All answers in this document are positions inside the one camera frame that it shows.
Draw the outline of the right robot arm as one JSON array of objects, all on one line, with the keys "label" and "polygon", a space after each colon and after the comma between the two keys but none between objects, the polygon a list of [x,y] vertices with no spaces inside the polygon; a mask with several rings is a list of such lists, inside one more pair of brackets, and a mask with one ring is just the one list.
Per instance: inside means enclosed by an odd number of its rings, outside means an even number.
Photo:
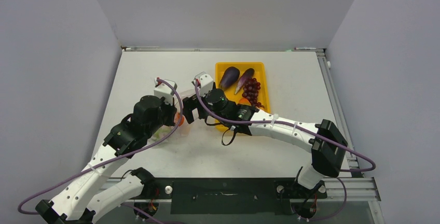
[{"label": "right robot arm", "polygon": [[183,99],[183,115],[188,123],[194,121],[194,109],[199,119],[211,116],[234,135],[265,136],[310,153],[308,164],[299,170],[293,183],[293,190],[300,197],[308,196],[324,177],[336,178],[341,172],[348,143],[330,120],[288,120],[255,106],[230,101],[221,89],[213,89],[205,97],[193,95]]}]

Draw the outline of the orange pumpkin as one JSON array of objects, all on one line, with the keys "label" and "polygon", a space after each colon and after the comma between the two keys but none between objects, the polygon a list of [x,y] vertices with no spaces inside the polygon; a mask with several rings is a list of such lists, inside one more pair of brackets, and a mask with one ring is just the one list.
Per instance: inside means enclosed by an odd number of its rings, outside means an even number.
[{"label": "orange pumpkin", "polygon": [[179,112],[175,115],[175,123],[178,126],[177,131],[180,133],[181,136],[187,136],[190,132],[190,126],[186,122],[185,117],[181,115]]}]

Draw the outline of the slim purple eggplant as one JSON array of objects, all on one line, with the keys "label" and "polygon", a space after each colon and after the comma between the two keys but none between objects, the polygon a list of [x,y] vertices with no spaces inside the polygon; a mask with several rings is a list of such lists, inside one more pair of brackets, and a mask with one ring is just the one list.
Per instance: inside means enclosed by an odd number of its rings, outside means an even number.
[{"label": "slim purple eggplant", "polygon": [[252,77],[254,76],[255,73],[255,69],[253,68],[248,68],[242,75],[241,77],[238,79],[237,82],[237,86],[235,88],[234,94],[237,94],[245,85],[245,83],[249,80],[252,79]]}]

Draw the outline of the dark purple round eggplant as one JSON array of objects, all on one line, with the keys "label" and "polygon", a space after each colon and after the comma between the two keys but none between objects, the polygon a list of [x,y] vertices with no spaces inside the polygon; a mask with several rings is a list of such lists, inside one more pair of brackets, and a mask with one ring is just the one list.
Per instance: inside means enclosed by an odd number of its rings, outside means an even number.
[{"label": "dark purple round eggplant", "polygon": [[230,88],[238,80],[239,76],[240,71],[238,68],[234,66],[228,67],[220,80],[219,88],[222,90]]}]

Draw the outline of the yellow plastic tray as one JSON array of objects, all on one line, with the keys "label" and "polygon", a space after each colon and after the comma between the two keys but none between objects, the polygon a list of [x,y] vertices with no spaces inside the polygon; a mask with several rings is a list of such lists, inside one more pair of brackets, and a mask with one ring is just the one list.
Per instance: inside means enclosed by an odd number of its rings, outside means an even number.
[{"label": "yellow plastic tray", "polygon": [[[253,68],[255,73],[254,73],[254,78],[256,78],[256,80],[258,82],[260,82],[260,87],[261,89],[259,90],[259,95],[258,95],[258,101],[262,103],[262,105],[264,106],[264,108],[262,108],[264,111],[266,112],[271,112],[271,107],[270,107],[270,97],[268,94],[268,89],[267,89],[267,80],[266,80],[266,73],[265,73],[265,67],[264,64],[262,62],[218,62],[215,65],[215,82],[216,85],[219,84],[224,72],[226,71],[227,68],[229,67],[236,67],[239,71],[240,71],[240,76],[248,69],[248,68]],[[228,88],[225,91],[225,96],[229,99],[234,101],[235,103],[239,103],[239,100],[241,100],[242,96],[241,94],[243,93],[243,90],[241,89],[237,94],[234,94],[235,88],[237,86],[237,83],[235,83],[233,86],[231,86],[230,88]],[[222,125],[218,125],[216,126],[216,128],[221,131],[224,132],[227,128],[222,126]]]}]

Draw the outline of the green orange mango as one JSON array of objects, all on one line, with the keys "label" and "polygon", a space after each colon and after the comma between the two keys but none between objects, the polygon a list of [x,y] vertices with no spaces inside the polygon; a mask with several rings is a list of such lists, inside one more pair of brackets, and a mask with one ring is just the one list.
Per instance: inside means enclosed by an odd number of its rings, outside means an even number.
[{"label": "green orange mango", "polygon": [[251,103],[248,99],[246,99],[246,98],[241,98],[241,99],[238,101],[238,103],[241,104],[241,105],[248,105],[248,106],[251,106],[251,105],[252,105],[252,103]]}]

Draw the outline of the clear zip top bag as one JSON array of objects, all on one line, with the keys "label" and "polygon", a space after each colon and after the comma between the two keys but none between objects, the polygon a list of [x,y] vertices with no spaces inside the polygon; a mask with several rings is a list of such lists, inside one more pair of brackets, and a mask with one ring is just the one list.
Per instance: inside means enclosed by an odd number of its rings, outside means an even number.
[{"label": "clear zip top bag", "polygon": [[[177,112],[175,114],[174,117],[174,122],[177,123],[178,128],[177,130],[171,135],[171,137],[167,138],[165,141],[163,141],[162,143],[166,143],[166,142],[171,142],[172,140],[178,138],[178,137],[185,137],[188,136],[190,133],[190,126],[186,121],[186,118],[183,116],[182,119],[179,121],[180,116],[181,116],[181,108],[180,105],[177,101],[177,98],[174,97],[175,99],[175,107],[177,109]],[[151,139],[148,140],[148,143],[156,143],[157,141],[159,141],[160,139],[162,139],[166,134],[170,133],[171,130],[173,129],[173,127],[168,127],[168,126],[162,126],[161,128],[158,129],[158,131],[156,131],[153,136],[151,137]]]}]

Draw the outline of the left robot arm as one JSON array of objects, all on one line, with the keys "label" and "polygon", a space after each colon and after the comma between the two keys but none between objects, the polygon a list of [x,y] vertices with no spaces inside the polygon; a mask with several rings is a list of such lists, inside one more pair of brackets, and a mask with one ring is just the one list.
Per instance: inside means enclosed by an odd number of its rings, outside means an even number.
[{"label": "left robot arm", "polygon": [[173,93],[143,96],[133,112],[110,130],[79,176],[69,179],[69,185],[52,199],[41,200],[36,212],[46,223],[95,223],[125,200],[152,196],[155,178],[142,167],[117,185],[98,190],[162,126],[174,126],[176,112]]}]

